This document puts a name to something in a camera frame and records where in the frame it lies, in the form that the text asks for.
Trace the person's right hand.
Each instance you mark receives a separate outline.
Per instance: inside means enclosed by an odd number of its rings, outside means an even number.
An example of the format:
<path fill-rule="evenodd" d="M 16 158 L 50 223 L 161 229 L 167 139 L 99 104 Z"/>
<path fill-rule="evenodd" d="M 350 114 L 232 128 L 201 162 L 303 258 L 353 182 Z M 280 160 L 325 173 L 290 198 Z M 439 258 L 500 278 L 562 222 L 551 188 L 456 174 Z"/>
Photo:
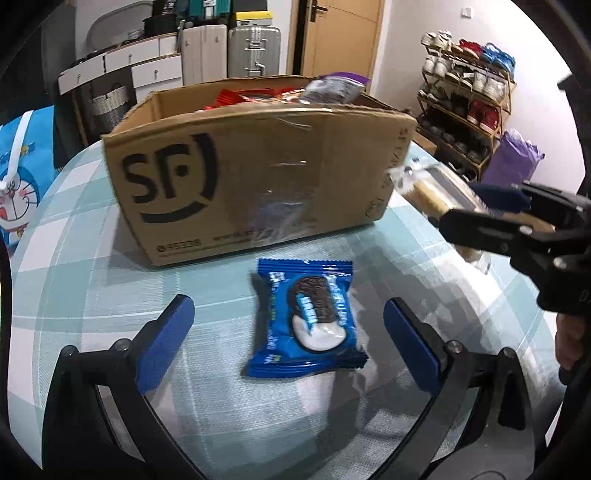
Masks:
<path fill-rule="evenodd" d="M 555 353 L 565 370 L 571 370 L 584 355 L 583 337 L 586 322 L 583 318 L 558 314 L 556 318 Z"/>

